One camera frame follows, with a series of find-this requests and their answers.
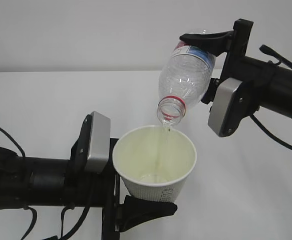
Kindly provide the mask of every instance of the black cable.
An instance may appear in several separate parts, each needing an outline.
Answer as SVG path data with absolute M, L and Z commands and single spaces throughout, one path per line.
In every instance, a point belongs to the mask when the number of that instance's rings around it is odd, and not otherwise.
M 31 212 L 32 212 L 32 220 L 31 220 L 31 223 L 30 223 L 30 226 L 29 226 L 28 230 L 23 235 L 21 240 L 24 240 L 28 236 L 28 234 L 32 231 L 32 229 L 35 227 L 35 224 L 36 224 L 37 218 L 38 218 L 37 211 L 34 208 L 28 206 L 28 207 L 25 208 L 25 210 L 31 210 Z
M 2 132 L 4 135 L 6 135 L 6 137 L 9 138 L 9 140 L 17 147 L 17 149 L 21 152 L 21 155 L 22 155 L 22 158 L 23 158 L 23 163 L 25 163 L 26 154 L 25 154 L 25 151 L 22 149 L 22 147 L 17 143 L 16 140 L 13 139 L 13 137 L 9 133 L 7 133 L 1 127 L 0 127 L 0 132 Z
M 62 211 L 61 211 L 61 234 L 60 237 L 62 238 L 63 234 L 64 234 L 64 221 L 65 221 L 65 213 L 67 210 L 73 210 L 75 209 L 75 205 L 72 203 L 68 206 L 65 206 Z
M 276 137 L 274 134 L 272 134 L 270 131 L 268 131 L 265 126 L 252 114 L 250 116 L 250 118 L 254 121 L 254 123 L 257 124 L 257 126 L 271 139 L 273 139 L 274 141 L 276 141 L 277 143 L 279 143 L 280 145 L 284 146 L 285 148 L 288 148 L 290 150 L 292 150 L 292 145 L 284 142 L 283 140 L 279 139 L 278 137 Z
M 64 235 L 63 237 L 61 237 L 59 240 L 68 240 L 81 227 L 82 223 L 86 219 L 86 216 L 88 215 L 88 212 L 89 212 L 89 209 L 90 209 L 90 203 L 91 203 L 92 196 L 93 196 L 93 192 L 94 192 L 94 188 L 95 188 L 95 181 L 94 181 L 93 175 L 91 175 L 90 191 L 89 191 L 89 196 L 88 196 L 88 199 L 87 199 L 87 203 L 85 205 L 85 208 L 82 211 L 81 216 L 79 217 L 79 219 L 78 219 L 77 223 L 74 225 L 74 227 L 66 235 Z

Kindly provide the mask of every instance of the table surface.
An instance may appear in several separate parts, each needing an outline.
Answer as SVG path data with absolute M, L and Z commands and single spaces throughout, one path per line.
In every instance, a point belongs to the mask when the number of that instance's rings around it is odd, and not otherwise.
M 159 71 L 0 73 L 0 127 L 29 157 L 69 158 L 82 120 L 92 111 L 111 119 L 111 137 L 158 124 Z M 208 127 L 210 105 L 189 110 L 177 127 L 194 142 L 198 163 L 178 197 L 172 217 L 144 223 L 122 240 L 292 239 L 292 152 L 270 140 L 250 119 L 230 137 Z M 256 114 L 292 144 L 292 120 L 264 108 Z M 0 146 L 17 152 L 0 133 Z M 121 199 L 127 191 L 122 185 Z M 38 222 L 27 239 L 60 232 L 60 207 L 36 207 Z M 65 231 L 82 209 L 66 213 Z M 31 214 L 0 210 L 0 240 L 20 239 Z M 101 209 L 92 208 L 74 240 L 100 239 Z

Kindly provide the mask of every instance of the paper cup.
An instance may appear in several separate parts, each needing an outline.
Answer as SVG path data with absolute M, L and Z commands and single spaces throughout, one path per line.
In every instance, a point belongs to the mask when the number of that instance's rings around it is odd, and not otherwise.
M 143 126 L 123 135 L 112 153 L 113 164 L 129 193 L 139 199 L 174 202 L 195 167 L 197 153 L 182 132 Z

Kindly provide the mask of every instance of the bottle neck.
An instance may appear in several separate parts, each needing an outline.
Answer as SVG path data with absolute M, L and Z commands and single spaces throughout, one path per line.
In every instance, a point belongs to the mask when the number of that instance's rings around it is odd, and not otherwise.
M 185 116 L 186 105 L 176 96 L 166 96 L 158 104 L 157 117 L 163 125 L 175 126 Z

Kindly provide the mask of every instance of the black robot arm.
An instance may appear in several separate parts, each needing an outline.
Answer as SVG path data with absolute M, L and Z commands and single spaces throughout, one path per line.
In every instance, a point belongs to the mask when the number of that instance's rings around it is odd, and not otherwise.
M 239 19 L 228 32 L 180 37 L 215 56 L 227 53 L 220 79 L 211 79 L 201 100 L 205 104 L 213 102 L 208 125 L 219 137 L 232 135 L 245 117 L 255 121 L 253 114 L 259 106 L 292 119 L 292 62 L 265 45 L 260 50 L 278 59 L 278 63 L 246 56 L 252 25 L 251 21 Z M 281 63 L 290 69 L 280 67 Z
M 3 129 L 0 131 L 18 145 Z M 120 232 L 156 218 L 174 215 L 171 202 L 154 202 L 126 196 L 119 203 L 119 175 L 112 164 L 118 139 L 110 138 L 110 120 L 93 112 L 82 123 L 70 159 L 23 157 L 0 147 L 0 210 L 30 209 L 33 221 L 22 240 L 34 227 L 37 213 L 29 206 L 85 207 L 75 226 L 61 237 L 67 240 L 79 229 L 90 207 L 102 208 L 102 240 L 119 240 Z

